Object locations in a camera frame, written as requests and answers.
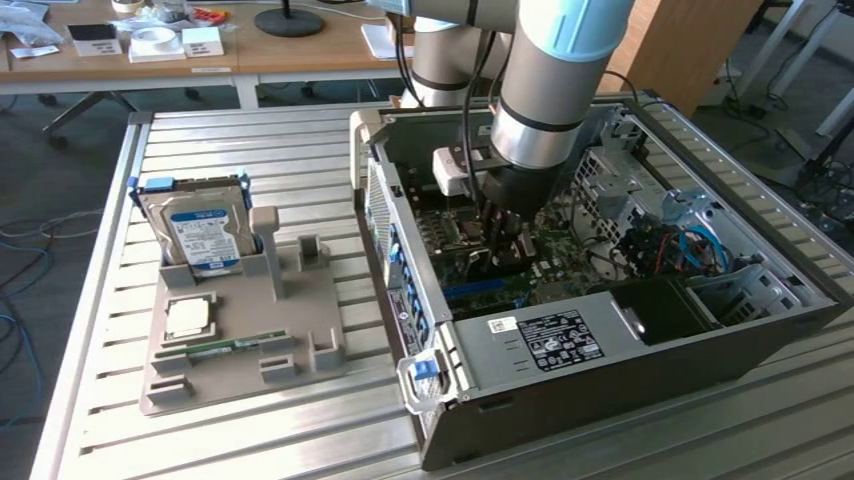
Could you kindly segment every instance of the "green circuit board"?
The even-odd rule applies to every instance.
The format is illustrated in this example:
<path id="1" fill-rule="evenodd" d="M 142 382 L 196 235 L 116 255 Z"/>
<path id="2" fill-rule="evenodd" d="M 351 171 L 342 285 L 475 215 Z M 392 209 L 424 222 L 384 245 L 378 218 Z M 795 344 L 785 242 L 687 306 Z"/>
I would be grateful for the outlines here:
<path id="1" fill-rule="evenodd" d="M 456 320 L 582 296 L 591 287 L 614 279 L 610 272 L 597 271 L 586 248 L 550 215 L 542 213 L 533 226 L 539 255 L 530 268 L 498 279 L 471 282 L 464 268 L 467 258 L 486 250 L 474 208 L 418 212 L 422 238 Z"/>

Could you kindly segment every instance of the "wooden desk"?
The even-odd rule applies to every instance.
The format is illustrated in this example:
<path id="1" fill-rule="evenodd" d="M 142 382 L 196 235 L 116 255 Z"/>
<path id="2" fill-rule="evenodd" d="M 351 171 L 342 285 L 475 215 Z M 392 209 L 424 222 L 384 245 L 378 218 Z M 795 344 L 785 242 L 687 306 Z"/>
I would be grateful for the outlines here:
<path id="1" fill-rule="evenodd" d="M 51 5 L 48 23 L 65 34 L 67 24 L 115 19 L 119 14 L 108 1 Z M 759 2 L 637 0 L 610 69 L 623 73 L 638 88 L 654 89 L 690 115 Z M 258 108 L 255 87 L 262 83 L 398 77 L 395 63 L 376 60 L 362 38 L 362 24 L 376 22 L 312 10 L 327 22 L 324 31 L 306 38 L 278 38 L 254 25 L 258 12 L 274 7 L 216 6 L 234 14 L 230 21 L 238 25 L 236 31 L 223 34 L 222 57 L 131 64 L 127 55 L 77 57 L 73 47 L 64 45 L 55 55 L 28 60 L 5 58 L 7 71 L 0 61 L 0 95 L 231 85 L 238 89 L 242 108 Z M 362 16 L 380 15 L 363 5 L 335 8 Z M 20 46 L 15 39 L 8 43 Z M 601 92 L 621 89 L 626 89 L 622 81 L 603 79 Z"/>
<path id="2" fill-rule="evenodd" d="M 255 87 L 260 83 L 398 76 L 394 62 L 376 60 L 362 38 L 362 24 L 379 22 L 312 10 L 324 18 L 326 29 L 311 37 L 287 39 L 264 34 L 254 25 L 256 13 L 275 5 L 223 4 L 210 8 L 227 10 L 230 22 L 238 27 L 223 32 L 226 55 L 218 57 L 132 64 L 127 54 L 79 57 L 67 43 L 57 54 L 16 59 L 8 48 L 21 45 L 8 36 L 0 60 L 0 95 L 231 85 L 238 89 L 240 107 L 258 108 Z M 362 5 L 335 8 L 380 16 L 378 10 Z M 65 25 L 128 16 L 112 10 L 108 0 L 80 0 L 77 4 L 51 5 L 48 24 L 68 37 Z M 127 52 L 130 40 L 127 34 L 122 36 Z"/>

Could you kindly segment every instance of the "barcode label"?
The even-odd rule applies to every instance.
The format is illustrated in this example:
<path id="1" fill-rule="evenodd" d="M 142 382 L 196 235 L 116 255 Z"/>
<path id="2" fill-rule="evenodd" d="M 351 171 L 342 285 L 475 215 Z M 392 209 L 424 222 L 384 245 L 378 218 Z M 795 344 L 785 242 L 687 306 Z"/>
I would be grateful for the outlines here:
<path id="1" fill-rule="evenodd" d="M 516 325 L 516 317 L 496 318 L 495 320 L 490 320 L 487 323 L 492 333 L 502 333 L 519 329 L 519 326 Z"/>

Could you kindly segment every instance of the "robotic arm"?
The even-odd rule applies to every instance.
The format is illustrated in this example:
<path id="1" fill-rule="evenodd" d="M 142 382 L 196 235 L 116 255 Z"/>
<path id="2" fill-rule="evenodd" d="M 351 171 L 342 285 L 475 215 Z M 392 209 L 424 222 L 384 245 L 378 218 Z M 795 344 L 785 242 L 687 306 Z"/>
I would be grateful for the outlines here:
<path id="1" fill-rule="evenodd" d="M 549 202 L 611 53 L 626 33 L 634 0 L 368 3 L 394 13 L 432 19 L 419 18 L 415 42 L 414 81 L 427 106 L 462 103 L 480 29 L 512 32 L 512 38 L 499 35 L 484 67 L 484 76 L 494 76 L 511 52 L 486 154 L 490 161 L 476 162 L 475 170 L 482 182 L 478 208 L 483 233 L 492 251 L 508 247 L 515 249 L 510 256 L 524 257 L 530 246 L 526 224 Z M 482 151 L 478 156 L 486 160 Z M 478 188 L 475 173 L 467 172 L 448 148 L 435 153 L 434 173 L 446 194 L 462 193 L 466 177 Z"/>

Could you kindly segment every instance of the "aluminum extrusion table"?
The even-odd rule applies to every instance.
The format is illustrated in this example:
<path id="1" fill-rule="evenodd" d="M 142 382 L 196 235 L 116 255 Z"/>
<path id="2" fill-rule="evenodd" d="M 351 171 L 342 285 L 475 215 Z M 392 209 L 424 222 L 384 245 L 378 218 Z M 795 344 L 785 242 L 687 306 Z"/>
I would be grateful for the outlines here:
<path id="1" fill-rule="evenodd" d="M 403 408 L 348 181 L 348 116 L 374 105 L 136 115 L 32 478 L 835 478 L 854 470 L 854 316 L 739 381 L 427 474 Z M 851 259 L 663 106 L 655 117 L 810 258 L 854 290 Z M 651 164 L 669 175 L 666 165 Z M 160 256 L 128 175 L 244 168 L 279 207 L 279 242 L 318 232 L 332 251 L 350 374 L 158 418 L 138 407 Z M 690 177 L 669 180 L 690 186 Z"/>

